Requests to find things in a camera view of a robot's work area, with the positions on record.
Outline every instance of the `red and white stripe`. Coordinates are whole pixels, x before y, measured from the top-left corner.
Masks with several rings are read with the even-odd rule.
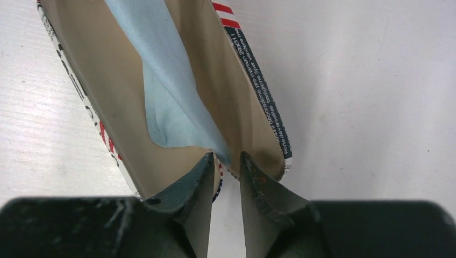
[[[233,10],[228,6],[225,0],[212,0],[212,5],[220,17],[220,21],[222,21],[223,26],[241,28],[239,23],[236,21]]]

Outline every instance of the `light blue tissue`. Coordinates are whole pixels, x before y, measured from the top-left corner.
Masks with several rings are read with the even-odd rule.
[[[230,151],[201,101],[186,49],[164,0],[105,0],[142,58],[146,120],[162,147],[212,149],[230,165]]]

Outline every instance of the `table surface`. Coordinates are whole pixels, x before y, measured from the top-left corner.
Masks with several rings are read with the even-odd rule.
[[[456,217],[456,2],[227,0],[308,199],[429,199]],[[0,0],[0,204],[130,195],[40,21]],[[213,205],[209,257],[243,257],[239,184]]]

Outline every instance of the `open box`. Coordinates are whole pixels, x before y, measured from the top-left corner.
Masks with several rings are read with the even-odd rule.
[[[239,178],[239,154],[250,153],[280,180],[291,146],[259,65],[223,0],[165,0],[187,50],[199,97],[232,151],[223,172]],[[209,149],[162,148],[147,133],[141,58],[103,0],[38,0],[60,60],[111,156],[136,196],[169,186]]]

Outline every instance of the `white surface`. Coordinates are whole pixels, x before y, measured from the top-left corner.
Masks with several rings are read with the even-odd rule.
[[[456,217],[456,3],[228,0],[294,148],[309,199],[420,198]],[[130,195],[67,78],[34,0],[0,0],[0,204]],[[243,257],[225,177],[209,257]]]

